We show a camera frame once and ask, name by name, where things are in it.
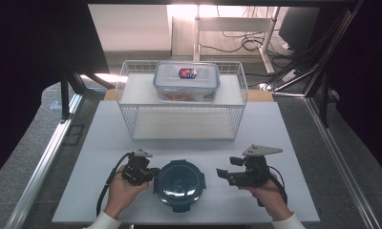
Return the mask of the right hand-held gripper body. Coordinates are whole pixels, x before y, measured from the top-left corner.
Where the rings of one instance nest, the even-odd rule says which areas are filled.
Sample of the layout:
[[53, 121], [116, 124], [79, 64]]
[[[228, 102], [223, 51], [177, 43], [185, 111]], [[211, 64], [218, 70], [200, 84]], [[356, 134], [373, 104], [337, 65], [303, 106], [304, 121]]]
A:
[[273, 181], [279, 187], [283, 184], [274, 177], [266, 163], [265, 155], [281, 153], [282, 150], [278, 148], [271, 148], [260, 146], [256, 144], [250, 145], [243, 151], [243, 158], [239, 158], [237, 165], [244, 166], [244, 173], [238, 177], [238, 186], [260, 187], [266, 184], [269, 180]]

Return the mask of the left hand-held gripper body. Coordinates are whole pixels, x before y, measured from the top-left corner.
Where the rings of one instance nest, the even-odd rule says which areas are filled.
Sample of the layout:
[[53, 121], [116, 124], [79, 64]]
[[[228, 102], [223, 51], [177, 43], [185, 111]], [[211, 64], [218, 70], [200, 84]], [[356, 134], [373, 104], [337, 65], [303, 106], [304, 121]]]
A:
[[142, 149], [131, 153], [129, 155], [129, 161], [122, 171], [122, 178], [135, 186], [143, 184], [145, 182], [145, 172], [149, 169], [149, 157], [152, 157], [152, 155]]

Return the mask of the dark round food container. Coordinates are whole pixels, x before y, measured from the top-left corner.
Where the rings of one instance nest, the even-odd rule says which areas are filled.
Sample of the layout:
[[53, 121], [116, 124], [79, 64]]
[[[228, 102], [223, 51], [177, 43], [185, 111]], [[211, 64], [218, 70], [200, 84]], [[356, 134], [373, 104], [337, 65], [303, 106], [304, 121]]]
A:
[[154, 178], [154, 194], [174, 213], [188, 212], [205, 189], [204, 173], [185, 159], [170, 161]]

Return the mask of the white wire shelf rack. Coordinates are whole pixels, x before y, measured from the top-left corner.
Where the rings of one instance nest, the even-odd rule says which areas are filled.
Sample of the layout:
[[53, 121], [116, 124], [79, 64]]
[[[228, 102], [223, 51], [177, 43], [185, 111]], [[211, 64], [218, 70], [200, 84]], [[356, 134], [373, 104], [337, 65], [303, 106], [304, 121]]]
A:
[[152, 60], [127, 60], [116, 85], [116, 100], [133, 139], [218, 139], [236, 137], [247, 101], [247, 83], [240, 62], [216, 64], [221, 87], [213, 102], [163, 101], [153, 85]]

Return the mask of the clear rectangular food container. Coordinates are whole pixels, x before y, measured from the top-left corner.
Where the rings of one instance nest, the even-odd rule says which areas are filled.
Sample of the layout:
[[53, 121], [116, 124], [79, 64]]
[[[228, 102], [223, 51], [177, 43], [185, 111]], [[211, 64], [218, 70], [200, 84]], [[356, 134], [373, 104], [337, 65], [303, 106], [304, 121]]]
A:
[[202, 62], [159, 62], [153, 85], [163, 101], [213, 102], [221, 87], [216, 64]]

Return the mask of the person's left hand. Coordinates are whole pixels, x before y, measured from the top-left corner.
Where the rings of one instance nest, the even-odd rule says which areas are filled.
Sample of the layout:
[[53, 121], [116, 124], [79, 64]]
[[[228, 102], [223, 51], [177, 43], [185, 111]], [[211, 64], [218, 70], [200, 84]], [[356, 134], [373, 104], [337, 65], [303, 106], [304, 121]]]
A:
[[113, 219], [117, 219], [120, 213], [125, 210], [136, 198], [136, 196], [149, 187], [148, 182], [139, 186], [128, 183], [122, 177], [125, 166], [122, 165], [114, 174], [109, 186], [109, 196], [104, 213]]

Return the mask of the person's right hand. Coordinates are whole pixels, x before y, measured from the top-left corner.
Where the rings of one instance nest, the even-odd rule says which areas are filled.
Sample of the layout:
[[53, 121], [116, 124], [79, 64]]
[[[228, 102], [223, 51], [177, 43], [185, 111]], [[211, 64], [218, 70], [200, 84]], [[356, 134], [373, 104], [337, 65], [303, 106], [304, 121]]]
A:
[[250, 192], [254, 198], [259, 200], [274, 221], [286, 220], [293, 215], [285, 204], [279, 188], [270, 179], [260, 187], [245, 186], [241, 187], [241, 190]]

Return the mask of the black metal stand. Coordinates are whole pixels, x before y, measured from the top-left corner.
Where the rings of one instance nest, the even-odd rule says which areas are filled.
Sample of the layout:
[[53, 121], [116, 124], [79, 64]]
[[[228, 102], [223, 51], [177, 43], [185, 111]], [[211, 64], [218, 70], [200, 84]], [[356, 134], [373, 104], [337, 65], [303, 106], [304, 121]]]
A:
[[287, 82], [276, 85], [272, 83], [273, 89], [270, 90], [272, 94], [283, 96], [298, 96], [298, 94], [285, 93], [285, 89], [291, 87], [293, 84], [309, 77], [309, 81], [304, 87], [301, 97], [314, 97], [318, 90], [321, 90], [320, 106], [318, 111], [318, 118], [327, 128], [327, 112], [328, 112], [328, 95], [329, 95], [329, 79], [326, 72], [327, 66], [335, 52], [338, 44], [340, 43], [344, 33], [355, 14], [361, 8], [364, 0], [316, 0], [320, 9], [336, 10], [339, 12], [334, 16], [334, 21], [328, 26], [327, 30], [323, 33], [322, 37], [305, 52], [302, 52], [298, 58], [303, 59], [307, 57], [306, 63], [308, 68], [289, 79]]
[[[112, 83], [102, 78], [102, 73], [84, 73], [84, 76], [89, 77], [94, 82], [108, 90], [115, 87]], [[65, 73], [62, 76], [60, 80], [62, 123], [66, 122], [73, 114], [70, 110], [71, 105], [69, 100], [69, 88], [72, 88], [78, 95], [84, 95], [87, 90], [82, 76], [79, 73]]]

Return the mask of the black monitor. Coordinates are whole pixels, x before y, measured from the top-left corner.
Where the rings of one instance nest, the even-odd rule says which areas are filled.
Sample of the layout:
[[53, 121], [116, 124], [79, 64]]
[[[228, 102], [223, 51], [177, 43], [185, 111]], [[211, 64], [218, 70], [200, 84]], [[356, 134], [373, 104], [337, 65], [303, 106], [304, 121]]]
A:
[[315, 43], [319, 11], [310, 7], [288, 8], [279, 35], [296, 53], [307, 51]]

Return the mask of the aluminium rail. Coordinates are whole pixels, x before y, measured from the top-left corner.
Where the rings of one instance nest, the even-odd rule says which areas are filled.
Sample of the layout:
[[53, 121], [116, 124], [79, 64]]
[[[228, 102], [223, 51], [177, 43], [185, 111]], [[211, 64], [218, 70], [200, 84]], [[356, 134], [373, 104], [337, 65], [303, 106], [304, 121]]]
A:
[[314, 99], [305, 98], [304, 101], [366, 228], [380, 229], [380, 224], [375, 217], [375, 214], [370, 206], [370, 203], [366, 198], [366, 195], [360, 188], [357, 180], [355, 179], [352, 171], [350, 170], [349, 165], [344, 159], [342, 152], [340, 151], [340, 148], [338, 147], [331, 131], [321, 121], [321, 118], [319, 116], [320, 111], [317, 108]]
[[4, 227], [4, 229], [21, 229], [32, 206], [38, 195], [42, 184], [49, 172], [53, 160], [57, 154], [58, 149], [61, 146], [61, 142], [69, 130], [73, 117], [78, 109], [83, 96], [80, 94], [74, 94], [72, 99], [67, 104], [67, 114], [58, 125], [56, 126], [53, 135], [42, 155], [37, 163], [32, 176], [26, 185], [21, 198], [18, 200], [11, 216]]

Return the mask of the white desk frame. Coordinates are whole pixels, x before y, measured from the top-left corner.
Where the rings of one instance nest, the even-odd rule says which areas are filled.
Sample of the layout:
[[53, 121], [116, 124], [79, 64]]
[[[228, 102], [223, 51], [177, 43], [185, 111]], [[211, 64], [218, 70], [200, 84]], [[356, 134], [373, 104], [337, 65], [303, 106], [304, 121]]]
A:
[[195, 39], [193, 60], [199, 61], [201, 56], [200, 34], [202, 31], [251, 31], [265, 34], [259, 53], [267, 73], [275, 73], [268, 57], [267, 49], [277, 23], [280, 7], [275, 7], [270, 17], [201, 17], [200, 6], [195, 16]]

